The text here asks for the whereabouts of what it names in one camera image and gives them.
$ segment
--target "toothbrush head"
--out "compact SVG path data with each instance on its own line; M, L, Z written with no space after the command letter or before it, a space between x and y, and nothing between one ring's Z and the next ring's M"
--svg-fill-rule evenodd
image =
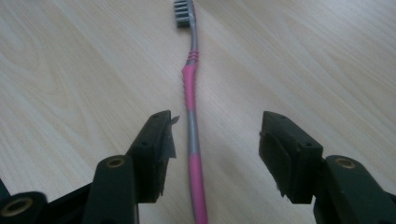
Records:
M174 3L178 28L190 27L195 22L194 8L191 0L176 0Z

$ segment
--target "pink and gray toothbrush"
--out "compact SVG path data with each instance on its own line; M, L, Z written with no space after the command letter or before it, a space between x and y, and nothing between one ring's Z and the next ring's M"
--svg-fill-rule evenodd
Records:
M195 223L206 224L205 191L195 110L195 72L197 70L199 52L195 12L192 1L176 0L175 15L178 28L191 28L191 50L186 65L182 70L189 116L189 175Z

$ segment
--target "toothbrush bristles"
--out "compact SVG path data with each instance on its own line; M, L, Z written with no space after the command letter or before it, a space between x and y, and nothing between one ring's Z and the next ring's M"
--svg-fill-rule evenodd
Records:
M178 28L190 27L189 9L186 0L176 0L174 3L176 23Z

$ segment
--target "pink handle grip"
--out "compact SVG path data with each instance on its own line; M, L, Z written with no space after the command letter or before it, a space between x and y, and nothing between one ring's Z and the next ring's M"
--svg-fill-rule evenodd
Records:
M188 110L195 109L195 71L197 63L186 64L181 70L184 80L184 91L186 94L186 105Z
M204 181L202 178L201 156L190 154L190 188L196 224L207 224Z

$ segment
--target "tabletop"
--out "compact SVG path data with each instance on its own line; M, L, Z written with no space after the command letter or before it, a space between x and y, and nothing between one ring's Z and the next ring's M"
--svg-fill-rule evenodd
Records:
M396 193L396 2L196 0L196 103L210 223L315 223L259 157L262 112L324 157L360 161ZM141 223L193 223L181 75L189 30L173 1L0 1L0 177L53 201L171 110L177 158Z

